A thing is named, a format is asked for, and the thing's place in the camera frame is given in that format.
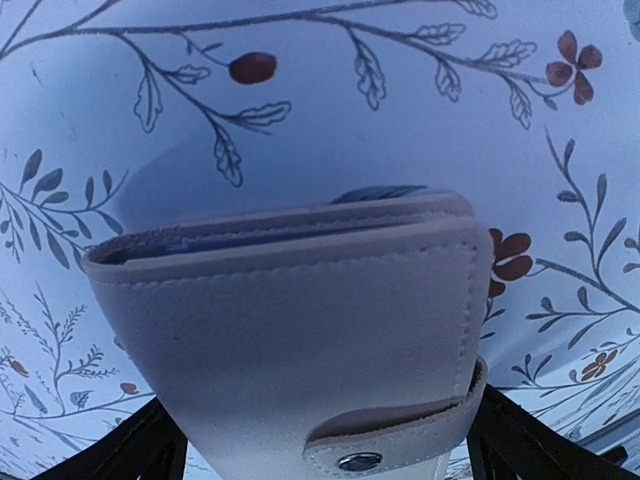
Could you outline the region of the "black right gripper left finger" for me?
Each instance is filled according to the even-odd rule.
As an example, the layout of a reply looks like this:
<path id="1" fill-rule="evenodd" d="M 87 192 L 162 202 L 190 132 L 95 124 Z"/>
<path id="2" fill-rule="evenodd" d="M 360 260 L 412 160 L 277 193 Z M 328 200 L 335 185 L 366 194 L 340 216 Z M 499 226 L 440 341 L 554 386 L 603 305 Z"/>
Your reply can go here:
<path id="1" fill-rule="evenodd" d="M 35 480 L 182 480 L 188 441 L 153 399 L 91 447 Z"/>

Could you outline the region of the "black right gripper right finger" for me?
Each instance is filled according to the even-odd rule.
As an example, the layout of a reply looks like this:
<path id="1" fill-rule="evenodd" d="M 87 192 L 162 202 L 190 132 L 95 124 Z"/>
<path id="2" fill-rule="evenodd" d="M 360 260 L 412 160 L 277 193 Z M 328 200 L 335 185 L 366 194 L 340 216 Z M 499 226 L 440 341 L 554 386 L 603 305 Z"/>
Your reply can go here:
<path id="1" fill-rule="evenodd" d="M 467 435 L 472 475 L 480 480 L 628 479 L 612 457 L 596 455 L 557 434 L 493 386 L 484 389 Z"/>

